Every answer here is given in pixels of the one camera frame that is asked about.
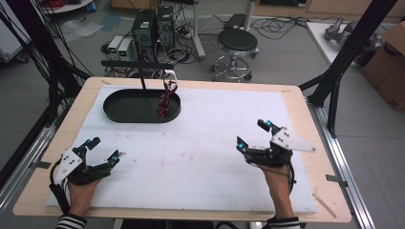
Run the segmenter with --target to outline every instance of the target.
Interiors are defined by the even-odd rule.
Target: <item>stool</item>
[[[218,34],[217,42],[218,46],[230,55],[221,56],[211,65],[211,71],[216,73],[213,81],[217,80],[217,76],[237,79],[238,82],[242,77],[251,79],[249,65],[237,55],[251,54],[255,57],[254,51],[258,44],[256,37],[248,31],[228,29]]]

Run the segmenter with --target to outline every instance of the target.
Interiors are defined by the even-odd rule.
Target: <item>power supply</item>
[[[121,61],[134,61],[135,51],[131,38],[124,38],[118,48],[119,59]]]
[[[119,60],[118,48],[123,38],[124,37],[121,35],[116,35],[111,41],[110,45],[108,45],[107,56],[110,60]]]

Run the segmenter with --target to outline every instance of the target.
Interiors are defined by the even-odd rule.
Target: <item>robotic hand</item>
[[[97,166],[88,166],[86,164],[87,150],[93,150],[99,142],[100,139],[95,137],[93,140],[86,140],[79,147],[73,147],[71,151],[66,151],[51,169],[50,188],[64,214],[68,213],[70,209],[65,191],[62,188],[64,186],[62,183],[66,178],[75,185],[85,185],[109,176],[113,168],[119,163],[119,151],[116,150],[103,164]],[[56,178],[53,179],[54,169],[59,164]]]
[[[292,150],[315,152],[315,148],[304,139],[288,132],[287,128],[280,128],[270,121],[264,122],[262,119],[257,123],[262,129],[272,134],[270,147],[264,149],[249,148],[249,145],[237,136],[236,149],[245,157],[245,161],[252,165],[265,165],[273,168],[288,166],[290,186],[292,191],[294,180],[294,169],[291,163]]]
[[[325,39],[335,40],[339,45],[345,44],[357,25],[357,22],[350,22],[342,32],[339,32],[342,23],[343,18],[337,18],[336,22],[325,30]]]

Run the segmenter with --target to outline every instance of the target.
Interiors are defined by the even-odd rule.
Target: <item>white cable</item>
[[[204,28],[202,28],[198,33],[204,31],[209,25],[211,25],[212,23],[215,23],[215,22],[220,22],[220,21],[212,21],[212,22],[209,22],[209,23],[206,24],[206,26],[205,26]]]
[[[158,38],[158,40],[155,42],[154,55],[155,55],[155,58],[158,60],[158,62],[161,62],[161,60],[159,60],[159,58],[158,58],[158,56],[157,56],[157,54],[156,54],[156,46],[158,45],[158,42],[161,42],[160,39],[161,39],[162,36],[163,36],[163,34],[161,34],[160,37]]]
[[[172,91],[177,85],[179,85],[178,81],[177,81],[176,73],[173,70],[166,70],[166,73],[173,75],[173,77],[175,78],[176,84],[171,85],[170,88],[169,88],[169,90]]]

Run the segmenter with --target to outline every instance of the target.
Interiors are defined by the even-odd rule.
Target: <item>black oval tray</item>
[[[104,101],[107,117],[119,123],[165,123],[175,119],[181,110],[177,94],[170,95],[170,106],[166,115],[159,118],[160,96],[164,90],[124,89],[110,94]]]

